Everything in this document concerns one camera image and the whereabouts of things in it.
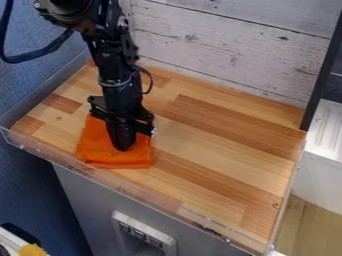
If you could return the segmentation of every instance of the cable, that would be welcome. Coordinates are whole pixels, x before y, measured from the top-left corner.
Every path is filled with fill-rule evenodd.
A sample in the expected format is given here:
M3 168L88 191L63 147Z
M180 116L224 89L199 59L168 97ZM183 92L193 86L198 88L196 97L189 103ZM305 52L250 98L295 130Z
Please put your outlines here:
M28 52L28 53L19 54L16 56L6 56L5 39L6 39L8 23L11 17L12 9L13 9L13 3L14 3L14 0L6 1L5 9L0 20L0 58L3 59L3 61L7 63L15 64L15 63L21 63L24 61L29 61L29 60L42 57L44 55L57 51L62 46L62 44L73 34L73 30L68 28L58 38L53 40L50 44L48 44L42 49Z
M0 256L11 256L7 249L0 244Z
M137 65L134 65L134 66L133 66L133 69L134 69L135 71L145 73L145 74L150 78L150 87L147 89L146 92L140 91L140 89L137 88L141 94L149 94L149 93L151 92L153 86L154 86L154 81L153 81L153 76L152 76L152 74L151 74L150 71L148 71L147 69L144 69L144 68L142 68L142 67L140 67L140 66L137 66Z

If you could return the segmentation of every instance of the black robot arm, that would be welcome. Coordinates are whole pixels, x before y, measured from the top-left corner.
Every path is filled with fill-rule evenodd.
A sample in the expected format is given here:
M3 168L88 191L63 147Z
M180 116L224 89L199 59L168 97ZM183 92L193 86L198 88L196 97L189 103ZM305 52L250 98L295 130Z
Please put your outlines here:
M138 48L129 33L129 23L117 0L36 0L34 7L40 14L66 31L42 50L24 56L6 57L5 34L13 6L7 0L0 24L0 57L10 63L34 59L57 50L71 35L82 34L99 69L99 84L103 96L90 96L90 113L106 122L113 145L126 151L136 140L136 133L154 134L153 114L142 106L140 73L146 73L153 86L151 74L135 65Z

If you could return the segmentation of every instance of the orange towel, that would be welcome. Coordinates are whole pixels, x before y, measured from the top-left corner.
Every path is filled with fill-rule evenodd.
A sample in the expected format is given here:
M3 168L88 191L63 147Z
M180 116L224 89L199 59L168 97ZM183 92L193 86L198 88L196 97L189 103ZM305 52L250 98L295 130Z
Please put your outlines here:
M102 168L149 168L152 161L151 138L137 133L135 144L121 152L113 146L105 121L88 114L75 156Z

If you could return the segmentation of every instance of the transparent acrylic wall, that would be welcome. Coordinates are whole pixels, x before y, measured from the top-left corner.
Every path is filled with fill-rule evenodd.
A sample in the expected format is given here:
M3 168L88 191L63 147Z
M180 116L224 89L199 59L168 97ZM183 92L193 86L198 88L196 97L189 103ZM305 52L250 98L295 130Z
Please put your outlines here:
M50 81L49 83L42 85L32 95L28 96L27 99L13 107L9 112L1 117L0 131L7 143L41 157L53 164L59 165L69 171L99 182L111 190L156 208L159 211L209 233L223 242L229 243L230 245L238 247L251 254L263 255L272 251L270 243L262 243L238 230L235 230L234 228L223 225L214 219L196 213L180 204L172 202L151 191L123 180L115 174L81 162L74 158L73 155L27 137L23 132L11 130L11 127L16 121L20 120L21 117L23 117L56 88L54 84L55 83L51 83ZM277 226L279 225L281 215L282 214L278 216Z

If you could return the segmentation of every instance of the wood plank wall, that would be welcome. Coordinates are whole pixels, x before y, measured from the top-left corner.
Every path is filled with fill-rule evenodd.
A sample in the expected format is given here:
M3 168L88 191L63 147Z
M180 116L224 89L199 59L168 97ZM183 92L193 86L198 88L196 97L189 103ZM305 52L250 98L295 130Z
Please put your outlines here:
M342 7L341 0L130 3L143 63L300 107Z

